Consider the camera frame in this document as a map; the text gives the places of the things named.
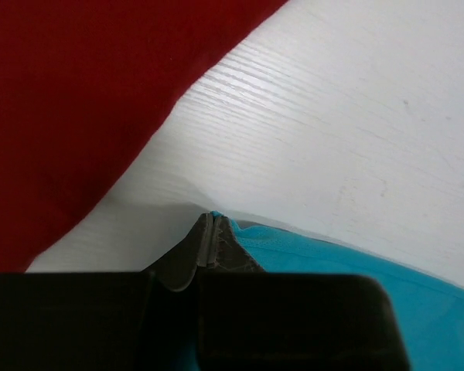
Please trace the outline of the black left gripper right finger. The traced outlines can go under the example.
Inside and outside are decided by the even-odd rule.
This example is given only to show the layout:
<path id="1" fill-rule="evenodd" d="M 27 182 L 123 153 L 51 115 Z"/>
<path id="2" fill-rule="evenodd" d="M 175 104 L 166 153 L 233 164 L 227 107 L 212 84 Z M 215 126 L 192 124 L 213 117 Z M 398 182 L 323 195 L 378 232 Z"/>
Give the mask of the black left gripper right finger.
<path id="1" fill-rule="evenodd" d="M 268 273 L 213 218 L 197 274 L 202 370 L 409 370 L 391 300 L 358 274 Z"/>

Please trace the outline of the teal t shirt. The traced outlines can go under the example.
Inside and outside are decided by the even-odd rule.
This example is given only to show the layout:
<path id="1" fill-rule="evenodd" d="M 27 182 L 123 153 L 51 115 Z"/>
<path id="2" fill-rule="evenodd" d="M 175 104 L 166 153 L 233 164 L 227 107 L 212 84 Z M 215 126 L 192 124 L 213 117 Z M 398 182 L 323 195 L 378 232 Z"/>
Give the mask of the teal t shirt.
<path id="1" fill-rule="evenodd" d="M 464 290 L 348 247 L 215 214 L 204 370 L 464 370 Z"/>

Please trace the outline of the red t shirt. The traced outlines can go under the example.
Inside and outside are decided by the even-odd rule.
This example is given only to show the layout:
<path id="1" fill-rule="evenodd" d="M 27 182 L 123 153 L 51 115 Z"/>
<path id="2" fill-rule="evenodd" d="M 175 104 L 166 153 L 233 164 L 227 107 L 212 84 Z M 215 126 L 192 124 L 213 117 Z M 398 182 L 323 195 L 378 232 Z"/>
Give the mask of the red t shirt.
<path id="1" fill-rule="evenodd" d="M 121 177 L 176 101 L 280 1 L 0 1 L 0 273 Z"/>

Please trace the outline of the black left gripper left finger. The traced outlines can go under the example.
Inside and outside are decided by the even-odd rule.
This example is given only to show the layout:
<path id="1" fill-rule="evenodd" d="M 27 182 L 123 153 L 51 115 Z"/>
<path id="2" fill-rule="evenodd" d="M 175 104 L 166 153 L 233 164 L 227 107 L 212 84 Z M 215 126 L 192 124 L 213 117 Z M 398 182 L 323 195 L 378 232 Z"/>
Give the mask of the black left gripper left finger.
<path id="1" fill-rule="evenodd" d="M 142 271 L 0 274 L 0 370 L 195 370 L 199 217 Z"/>

